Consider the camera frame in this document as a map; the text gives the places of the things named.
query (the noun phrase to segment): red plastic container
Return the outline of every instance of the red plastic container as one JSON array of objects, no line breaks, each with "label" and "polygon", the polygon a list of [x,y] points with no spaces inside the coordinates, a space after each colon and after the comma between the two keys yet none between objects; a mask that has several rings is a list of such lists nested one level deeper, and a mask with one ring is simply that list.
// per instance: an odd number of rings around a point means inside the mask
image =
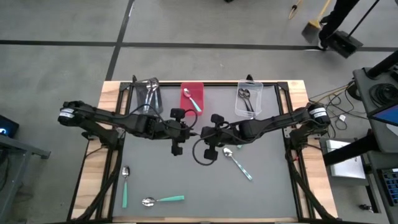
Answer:
[{"label": "red plastic container", "polygon": [[[201,112],[198,112],[195,107],[193,106],[191,100],[184,96],[184,88],[187,88],[191,94],[191,98],[197,103],[197,105],[200,107]],[[180,108],[185,109],[185,110],[195,110],[200,116],[204,110],[205,110],[205,91],[204,91],[204,85],[201,82],[184,82],[181,84],[181,100],[180,100]],[[189,111],[186,113],[187,116],[194,116],[195,113],[192,111]]]}]

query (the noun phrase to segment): concrete floor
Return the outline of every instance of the concrete floor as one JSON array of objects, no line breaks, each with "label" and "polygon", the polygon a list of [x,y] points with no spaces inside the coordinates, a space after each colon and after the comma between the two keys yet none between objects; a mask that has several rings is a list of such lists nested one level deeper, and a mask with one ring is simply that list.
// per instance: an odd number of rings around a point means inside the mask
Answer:
[{"label": "concrete floor", "polygon": [[[128,0],[0,0],[0,40],[115,42]],[[136,0],[125,42],[308,45],[300,33],[323,2],[305,0],[287,20],[295,0]],[[341,28],[352,29],[372,1],[361,1]],[[355,33],[367,47],[398,47],[398,7],[381,1]],[[11,218],[31,223],[66,219],[86,141],[81,130],[58,124],[64,101],[96,105],[113,47],[0,45],[0,113],[21,124],[18,138],[52,151],[47,161],[32,160],[23,192]],[[390,52],[357,52],[344,59],[336,52],[289,50],[140,49],[123,47],[113,80],[305,80],[313,96],[347,84],[352,70],[371,67]],[[352,100],[356,111],[362,104]],[[343,98],[342,107],[349,108]],[[348,117],[341,138],[361,137],[369,123]],[[386,216],[358,210],[369,203],[364,187],[332,184],[344,220],[387,223]]]}]

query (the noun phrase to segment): person's leg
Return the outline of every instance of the person's leg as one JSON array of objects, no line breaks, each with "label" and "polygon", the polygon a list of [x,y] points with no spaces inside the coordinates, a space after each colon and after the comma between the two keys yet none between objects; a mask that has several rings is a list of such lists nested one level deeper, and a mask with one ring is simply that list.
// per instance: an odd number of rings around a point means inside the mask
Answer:
[{"label": "person's leg", "polygon": [[327,24],[319,33],[320,40],[331,36],[358,2],[359,0],[337,0],[334,10],[327,16]]}]

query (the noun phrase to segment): white label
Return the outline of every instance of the white label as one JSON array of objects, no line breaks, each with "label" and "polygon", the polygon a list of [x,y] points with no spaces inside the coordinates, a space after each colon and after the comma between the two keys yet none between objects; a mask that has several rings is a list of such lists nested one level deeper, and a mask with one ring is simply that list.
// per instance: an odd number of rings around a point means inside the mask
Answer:
[{"label": "white label", "polygon": [[314,118],[319,118],[320,116],[328,116],[328,115],[326,114],[326,112],[321,112],[313,115]]},{"label": "white label", "polygon": [[315,110],[311,110],[311,111],[310,111],[310,115],[313,115],[313,114],[319,113],[319,112],[323,112],[323,111],[326,111],[326,109],[324,109],[324,108],[317,108],[317,109],[315,109]]},{"label": "white label", "polygon": [[61,113],[60,113],[60,116],[66,116],[67,118],[73,118],[75,115],[70,114],[70,113],[61,112]]},{"label": "white label", "polygon": [[65,108],[65,109],[62,109],[61,112],[73,113],[74,110],[70,109],[70,108]]},{"label": "white label", "polygon": [[340,115],[340,116],[338,117],[338,119],[340,119],[342,122],[344,122],[344,121],[346,120],[346,116]]}]

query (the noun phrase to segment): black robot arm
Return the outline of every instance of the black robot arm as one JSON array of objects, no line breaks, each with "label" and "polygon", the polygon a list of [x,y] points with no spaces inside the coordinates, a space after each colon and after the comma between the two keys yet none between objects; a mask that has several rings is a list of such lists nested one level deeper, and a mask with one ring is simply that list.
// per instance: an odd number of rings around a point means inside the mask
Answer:
[{"label": "black robot arm", "polygon": [[185,142],[189,138],[190,128],[181,122],[181,119],[185,117],[185,110],[172,109],[170,116],[175,120],[163,121],[158,116],[147,114],[116,114],[95,108],[82,101],[71,101],[64,102],[58,121],[64,126],[81,127],[88,134],[98,136],[102,143],[111,146],[116,142],[119,133],[105,129],[98,123],[123,128],[127,133],[140,138],[172,139],[172,153],[177,156],[182,154],[182,148],[178,147],[178,143]]},{"label": "black robot arm", "polygon": [[263,120],[249,119],[227,123],[224,121],[224,117],[213,114],[211,122],[215,123],[215,127],[203,127],[200,136],[210,147],[205,151],[204,158],[215,161],[218,155],[215,147],[249,144],[261,138],[265,133],[296,124],[301,124],[301,127],[290,133],[289,147],[290,149],[299,149],[307,143],[309,135],[325,133],[330,119],[324,107],[308,104],[293,113]]}]

